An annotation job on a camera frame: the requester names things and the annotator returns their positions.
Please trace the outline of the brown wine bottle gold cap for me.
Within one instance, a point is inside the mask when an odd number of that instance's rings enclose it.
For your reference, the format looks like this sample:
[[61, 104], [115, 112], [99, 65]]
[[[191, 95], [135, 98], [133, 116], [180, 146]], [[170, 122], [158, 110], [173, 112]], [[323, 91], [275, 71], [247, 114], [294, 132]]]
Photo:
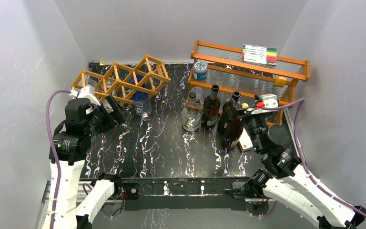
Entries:
[[229, 120], [224, 133], [222, 135], [220, 134], [223, 148], [232, 149], [238, 144], [244, 126], [242, 124], [242, 119], [243, 117], [238, 117]]

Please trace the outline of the clear glass bottle black cap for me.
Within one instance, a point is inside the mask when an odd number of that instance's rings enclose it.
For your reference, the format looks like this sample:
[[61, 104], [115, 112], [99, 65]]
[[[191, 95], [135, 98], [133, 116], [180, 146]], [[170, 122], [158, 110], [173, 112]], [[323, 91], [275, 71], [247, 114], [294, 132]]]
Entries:
[[201, 124], [202, 109], [196, 101], [196, 93], [189, 93], [189, 100], [182, 110], [183, 128], [187, 131], [196, 131]]

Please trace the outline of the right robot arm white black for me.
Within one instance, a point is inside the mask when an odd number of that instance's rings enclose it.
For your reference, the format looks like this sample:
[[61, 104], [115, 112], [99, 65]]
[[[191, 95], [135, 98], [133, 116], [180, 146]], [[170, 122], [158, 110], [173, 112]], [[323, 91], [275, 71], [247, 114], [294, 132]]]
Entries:
[[292, 138], [284, 126], [268, 126], [267, 111], [235, 105], [230, 118], [244, 118], [244, 125], [256, 153], [264, 157], [265, 169], [259, 169], [231, 196], [273, 198], [319, 229], [355, 229], [366, 219], [366, 209], [345, 203], [335, 194], [324, 191], [313, 175], [306, 172], [300, 158], [292, 152]]

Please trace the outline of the blue plastic bottle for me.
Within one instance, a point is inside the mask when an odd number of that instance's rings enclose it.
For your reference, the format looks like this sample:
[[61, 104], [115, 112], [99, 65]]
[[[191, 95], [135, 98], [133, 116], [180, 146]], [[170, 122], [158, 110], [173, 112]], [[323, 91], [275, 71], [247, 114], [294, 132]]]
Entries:
[[137, 91], [133, 94], [132, 99], [137, 115], [141, 116], [144, 121], [149, 120], [152, 112], [149, 94]]

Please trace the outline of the dark wine bottle brown label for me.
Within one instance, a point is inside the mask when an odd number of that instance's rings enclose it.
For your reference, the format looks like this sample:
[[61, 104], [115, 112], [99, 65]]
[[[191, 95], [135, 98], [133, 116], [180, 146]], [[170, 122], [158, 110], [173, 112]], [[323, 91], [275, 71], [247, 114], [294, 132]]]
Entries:
[[221, 100], [218, 97], [219, 86], [214, 84], [211, 87], [211, 93], [203, 103], [201, 124], [204, 128], [212, 128], [217, 121], [220, 110]]

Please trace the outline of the clear glass bottle white label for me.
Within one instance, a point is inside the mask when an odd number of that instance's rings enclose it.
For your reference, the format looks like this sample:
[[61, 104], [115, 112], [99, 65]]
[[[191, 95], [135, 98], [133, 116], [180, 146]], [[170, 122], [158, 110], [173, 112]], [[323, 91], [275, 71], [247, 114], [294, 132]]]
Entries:
[[115, 95], [115, 89], [117, 87], [116, 82], [107, 81], [105, 85], [105, 94], [106, 95]]

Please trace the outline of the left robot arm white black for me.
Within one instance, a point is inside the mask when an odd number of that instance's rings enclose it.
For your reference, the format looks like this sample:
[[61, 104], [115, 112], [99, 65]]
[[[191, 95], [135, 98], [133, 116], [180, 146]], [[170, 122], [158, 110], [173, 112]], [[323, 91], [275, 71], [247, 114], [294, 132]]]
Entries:
[[44, 229], [90, 229], [106, 200], [124, 195], [121, 177], [102, 173], [92, 190], [77, 203], [80, 175], [92, 136], [106, 133], [126, 121], [128, 111], [111, 96], [95, 104], [75, 98], [64, 108], [65, 120], [49, 132], [51, 186]]

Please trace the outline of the clear square bottle dark cap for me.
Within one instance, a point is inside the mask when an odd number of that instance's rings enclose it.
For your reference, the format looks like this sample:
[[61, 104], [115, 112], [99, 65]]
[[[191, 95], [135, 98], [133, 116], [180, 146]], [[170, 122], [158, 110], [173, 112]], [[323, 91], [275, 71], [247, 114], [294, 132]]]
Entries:
[[92, 78], [89, 78], [86, 80], [86, 83], [90, 86], [90, 92], [94, 94], [98, 82]]

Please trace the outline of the dark wine bottle cream label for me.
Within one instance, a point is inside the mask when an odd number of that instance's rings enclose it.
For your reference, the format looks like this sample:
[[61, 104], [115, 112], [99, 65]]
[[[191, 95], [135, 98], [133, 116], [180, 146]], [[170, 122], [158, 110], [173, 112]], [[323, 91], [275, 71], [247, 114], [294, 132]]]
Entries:
[[229, 120], [230, 120], [230, 111], [231, 111], [231, 101], [234, 100], [238, 102], [239, 98], [241, 97], [241, 93], [239, 91], [234, 91], [232, 93], [231, 98], [224, 103], [222, 113], [218, 122], [217, 131], [219, 134], [223, 134], [225, 128], [227, 127]]

